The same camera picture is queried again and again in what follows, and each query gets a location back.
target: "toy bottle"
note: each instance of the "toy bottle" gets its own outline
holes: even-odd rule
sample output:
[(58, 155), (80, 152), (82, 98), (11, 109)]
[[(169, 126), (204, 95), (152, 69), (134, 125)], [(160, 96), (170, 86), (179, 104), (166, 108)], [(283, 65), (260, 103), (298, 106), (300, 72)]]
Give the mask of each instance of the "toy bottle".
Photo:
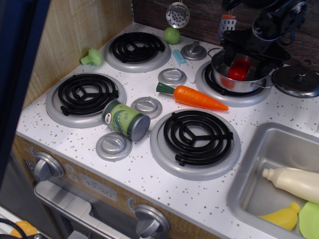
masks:
[(277, 188), (307, 201), (319, 203), (319, 173), (282, 167), (264, 169), (263, 177), (272, 181)]
[(282, 208), (274, 213), (259, 217), (291, 231), (297, 224), (299, 212), (300, 206), (292, 202), (288, 208)]

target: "oven door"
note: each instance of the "oven door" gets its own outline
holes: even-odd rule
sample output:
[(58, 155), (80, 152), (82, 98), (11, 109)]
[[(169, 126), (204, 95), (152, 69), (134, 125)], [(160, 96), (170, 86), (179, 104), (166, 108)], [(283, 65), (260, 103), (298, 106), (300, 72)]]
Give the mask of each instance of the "oven door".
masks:
[(69, 188), (74, 186), (65, 185), (66, 182), (62, 180), (59, 183), (64, 184), (64, 188), (50, 181), (39, 182), (34, 193), (51, 209), (64, 238), (74, 238), (72, 233), (75, 232), (90, 239), (140, 238), (135, 232), (137, 220), (86, 192)]

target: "green ball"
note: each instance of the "green ball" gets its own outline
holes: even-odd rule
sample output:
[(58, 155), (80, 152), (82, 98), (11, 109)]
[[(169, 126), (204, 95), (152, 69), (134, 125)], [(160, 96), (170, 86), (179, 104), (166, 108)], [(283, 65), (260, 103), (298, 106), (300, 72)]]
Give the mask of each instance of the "green ball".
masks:
[(164, 31), (164, 40), (169, 44), (175, 44), (179, 41), (180, 32), (178, 29), (168, 27)]

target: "dark wood backsplash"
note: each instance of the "dark wood backsplash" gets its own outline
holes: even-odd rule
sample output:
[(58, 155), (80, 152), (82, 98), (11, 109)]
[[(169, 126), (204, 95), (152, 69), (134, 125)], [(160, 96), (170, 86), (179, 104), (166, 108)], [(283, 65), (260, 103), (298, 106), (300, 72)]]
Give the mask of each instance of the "dark wood backsplash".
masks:
[[(133, 0), (134, 22), (166, 29), (167, 7), (178, 0)], [(204, 42), (220, 45), (217, 32), (221, 16), (227, 14), (221, 7), (221, 0), (183, 0), (190, 10), (190, 21), (180, 29), (183, 36)], [(306, 66), (319, 72), (319, 1), (307, 3), (306, 23), (296, 30), (295, 41), (284, 47), (292, 58), (287, 64)], [(251, 9), (243, 4), (233, 9), (237, 16), (236, 30), (251, 27), (253, 20), (259, 15), (260, 9)]]

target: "yellow sponge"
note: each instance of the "yellow sponge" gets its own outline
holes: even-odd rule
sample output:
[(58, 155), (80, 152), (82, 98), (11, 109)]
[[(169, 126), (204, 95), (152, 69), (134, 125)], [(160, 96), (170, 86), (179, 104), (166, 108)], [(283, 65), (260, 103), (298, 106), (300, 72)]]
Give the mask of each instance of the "yellow sponge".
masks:
[[(34, 235), (34, 234), (38, 233), (36, 228), (34, 226), (32, 226), (30, 223), (28, 223), (27, 221), (16, 222), (15, 224), (17, 224), (24, 231), (24, 233), (27, 236)], [(10, 233), (10, 235), (17, 237), (17, 238), (22, 237), (16, 229), (13, 229), (12, 232)]]

